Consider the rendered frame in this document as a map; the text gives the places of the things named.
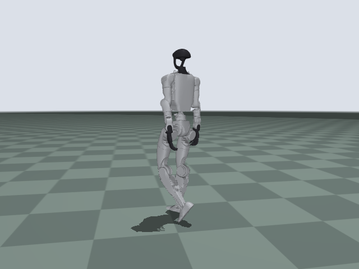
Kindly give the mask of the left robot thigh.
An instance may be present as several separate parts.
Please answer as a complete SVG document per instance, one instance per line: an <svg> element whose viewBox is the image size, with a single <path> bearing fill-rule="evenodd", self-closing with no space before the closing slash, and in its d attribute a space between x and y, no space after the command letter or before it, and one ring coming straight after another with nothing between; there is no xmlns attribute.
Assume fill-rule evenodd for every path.
<svg viewBox="0 0 359 269"><path fill-rule="evenodd" d="M172 141L174 141L177 136L178 136L178 132L179 132L179 127L173 125L173 133L171 134L172 136ZM158 139L158 145L157 145L157 165L158 165L158 171L161 167L165 167L169 176L172 175L172 168L167 165L167 161L169 158L169 154L171 151L171 148L169 147L169 143L167 141L167 134L165 133L165 127L162 129L159 139Z"/></svg>

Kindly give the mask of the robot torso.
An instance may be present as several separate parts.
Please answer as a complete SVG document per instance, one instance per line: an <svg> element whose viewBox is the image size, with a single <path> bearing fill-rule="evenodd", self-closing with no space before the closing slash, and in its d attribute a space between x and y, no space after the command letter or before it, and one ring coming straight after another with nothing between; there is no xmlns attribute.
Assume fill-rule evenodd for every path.
<svg viewBox="0 0 359 269"><path fill-rule="evenodd" d="M172 125L179 127L178 136L188 136L190 134L190 121L186 120L183 111L190 111L194 101L195 78L192 74L181 74L176 72L172 83L172 103L170 108L178 111Z"/></svg>

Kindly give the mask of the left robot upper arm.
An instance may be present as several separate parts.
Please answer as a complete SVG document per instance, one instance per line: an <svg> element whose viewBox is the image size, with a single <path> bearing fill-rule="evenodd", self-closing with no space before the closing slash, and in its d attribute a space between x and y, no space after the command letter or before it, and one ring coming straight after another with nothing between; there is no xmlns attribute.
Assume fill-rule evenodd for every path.
<svg viewBox="0 0 359 269"><path fill-rule="evenodd" d="M163 95L164 98L168 100L169 106L172 103L172 83L174 81L174 74L168 74L161 78L161 83L163 86Z"/></svg>

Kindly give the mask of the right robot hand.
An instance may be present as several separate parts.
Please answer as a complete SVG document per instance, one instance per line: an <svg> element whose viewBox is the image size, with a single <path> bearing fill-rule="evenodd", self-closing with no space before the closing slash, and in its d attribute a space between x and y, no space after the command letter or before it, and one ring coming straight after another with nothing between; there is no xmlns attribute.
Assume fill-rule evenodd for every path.
<svg viewBox="0 0 359 269"><path fill-rule="evenodd" d="M195 136L195 138L194 138L192 141L190 141L189 143L192 143L192 144L190 144L190 145L192 145L192 146L196 146L197 143L198 143L198 141L199 141L200 125L198 124L198 125L197 125L197 129L194 129L194 128L193 128L193 130L196 132L196 136Z"/></svg>

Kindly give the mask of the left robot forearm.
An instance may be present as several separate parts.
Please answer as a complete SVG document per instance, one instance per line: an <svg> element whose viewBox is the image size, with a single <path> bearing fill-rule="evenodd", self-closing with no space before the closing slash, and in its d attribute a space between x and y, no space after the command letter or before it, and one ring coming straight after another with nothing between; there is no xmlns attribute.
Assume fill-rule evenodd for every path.
<svg viewBox="0 0 359 269"><path fill-rule="evenodd" d="M161 107L162 107L163 113L164 113L165 130L167 131L168 125L171 125L172 130L173 130L172 109L169 106L168 100L162 99L160 104L161 104Z"/></svg>

